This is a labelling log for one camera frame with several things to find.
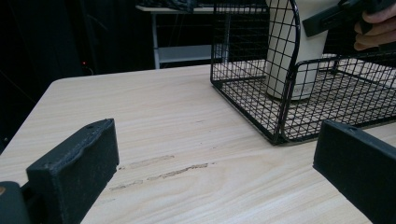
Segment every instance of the table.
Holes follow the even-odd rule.
[[[0,156],[0,181],[113,118],[120,166],[82,223],[370,223],[312,168],[316,142],[272,146],[212,87],[210,66],[53,82]],[[396,123],[366,131],[396,145]]]
[[[158,46],[157,15],[163,14],[188,14],[186,11],[176,10],[168,7],[141,7],[137,9],[151,14],[151,31],[153,40],[153,53],[155,68],[160,69],[161,63],[186,62],[195,60],[207,60],[211,58],[212,46],[182,46],[162,47]],[[193,14],[213,14],[213,7],[197,7]]]

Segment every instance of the person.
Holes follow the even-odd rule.
[[[392,6],[373,14],[363,12],[362,17],[365,21],[371,23],[373,28],[363,34],[360,23],[355,24],[357,35],[354,48],[356,50],[374,48],[396,41],[396,2]]]

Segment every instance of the white cup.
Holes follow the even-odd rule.
[[[294,14],[289,0],[266,0],[270,7],[270,38],[267,55],[267,93],[281,98],[286,76],[289,72],[291,55],[295,47]],[[297,61],[320,59],[326,42],[327,32],[306,37],[303,20],[318,14],[326,8],[336,6],[339,0],[295,0],[300,15],[300,47]],[[291,100],[308,98],[312,92],[318,64],[309,66],[307,73],[297,75]]]

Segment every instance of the metal rack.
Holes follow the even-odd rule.
[[[285,38],[269,29],[270,12],[293,13],[292,22],[282,26],[295,32],[288,44],[299,45],[298,8],[293,0],[289,4],[293,7],[258,0],[215,4],[213,86],[274,145],[317,138],[325,119],[360,128],[396,120],[396,52],[355,51],[352,23],[329,31],[321,58],[297,63],[298,48],[280,52],[290,62],[277,64],[288,71],[279,80],[285,88],[280,97],[268,94],[267,56],[274,50],[268,39]],[[309,97],[294,100],[296,77],[312,72],[315,79],[305,83],[313,85]]]

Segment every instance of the black wire basket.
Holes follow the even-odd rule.
[[[396,52],[354,50],[354,23],[331,29],[319,57],[297,62],[304,34],[294,0],[217,2],[211,83],[274,145],[316,139],[325,119],[359,128],[394,121]]]

